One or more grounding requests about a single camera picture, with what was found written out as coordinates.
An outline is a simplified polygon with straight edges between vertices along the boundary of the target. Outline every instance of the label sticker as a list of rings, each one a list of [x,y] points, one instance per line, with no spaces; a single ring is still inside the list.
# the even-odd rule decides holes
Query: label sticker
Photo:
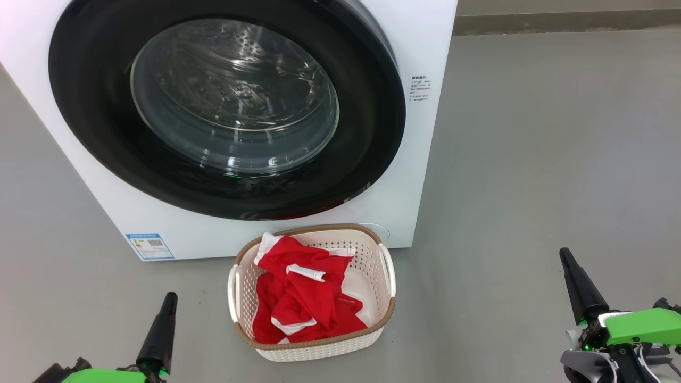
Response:
[[[126,234],[125,236],[143,260],[169,260],[175,258],[158,234]]]
[[[426,101],[432,81],[427,76],[412,76],[409,84],[409,101]]]

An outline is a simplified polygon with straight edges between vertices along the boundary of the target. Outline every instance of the wall baseboard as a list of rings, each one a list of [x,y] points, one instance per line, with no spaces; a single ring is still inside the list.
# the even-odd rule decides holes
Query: wall baseboard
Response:
[[[681,27],[681,8],[457,16],[454,36],[630,31]]]

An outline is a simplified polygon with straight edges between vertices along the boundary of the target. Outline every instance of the black door rim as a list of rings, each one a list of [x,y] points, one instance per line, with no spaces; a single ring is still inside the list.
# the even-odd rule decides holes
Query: black door rim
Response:
[[[317,157],[286,173],[228,177],[151,132],[132,100],[130,65],[160,31],[201,18],[261,25],[320,62],[338,93],[340,118]],[[404,132],[395,63],[340,1],[75,0],[57,23],[48,65],[57,106],[97,160],[154,198],[215,217],[290,219],[347,202],[385,172]]]

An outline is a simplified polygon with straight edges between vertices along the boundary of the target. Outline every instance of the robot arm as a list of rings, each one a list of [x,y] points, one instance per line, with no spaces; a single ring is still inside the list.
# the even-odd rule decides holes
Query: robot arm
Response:
[[[652,309],[611,310],[567,248],[560,250],[576,329],[567,331],[570,350],[560,362],[573,383],[676,382],[651,368],[671,364],[667,345],[681,353],[681,307],[662,298]]]
[[[177,294],[169,292],[135,365],[115,370],[94,369],[88,361],[78,358],[73,367],[53,364],[34,383],[164,383],[162,377],[170,374],[176,309]]]

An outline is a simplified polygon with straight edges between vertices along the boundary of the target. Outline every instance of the white plastic basket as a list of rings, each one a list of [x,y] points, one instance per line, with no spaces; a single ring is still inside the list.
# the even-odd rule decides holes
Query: white plastic basket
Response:
[[[303,245],[357,249],[343,282],[343,292],[364,303],[358,313],[368,328],[339,337],[300,343],[263,344],[253,338],[253,319],[257,313],[257,278],[264,270],[253,259],[260,238],[246,245],[229,272],[227,297],[229,313],[236,332],[262,356],[274,362],[309,361],[361,350],[371,346],[395,310],[395,270],[390,252],[371,230],[359,225],[324,225],[275,233],[289,235]]]

